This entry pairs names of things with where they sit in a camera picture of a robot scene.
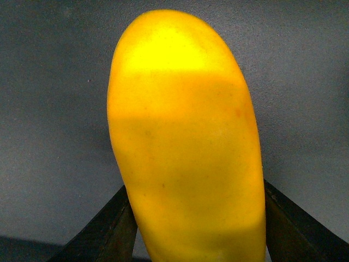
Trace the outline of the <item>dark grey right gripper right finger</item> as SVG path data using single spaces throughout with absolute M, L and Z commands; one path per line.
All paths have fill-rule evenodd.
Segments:
M 272 261 L 348 261 L 348 243 L 264 181 L 266 243 Z

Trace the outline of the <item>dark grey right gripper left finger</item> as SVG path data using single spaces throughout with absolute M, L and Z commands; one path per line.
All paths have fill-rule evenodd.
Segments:
M 137 224 L 126 188 L 49 261 L 132 261 Z

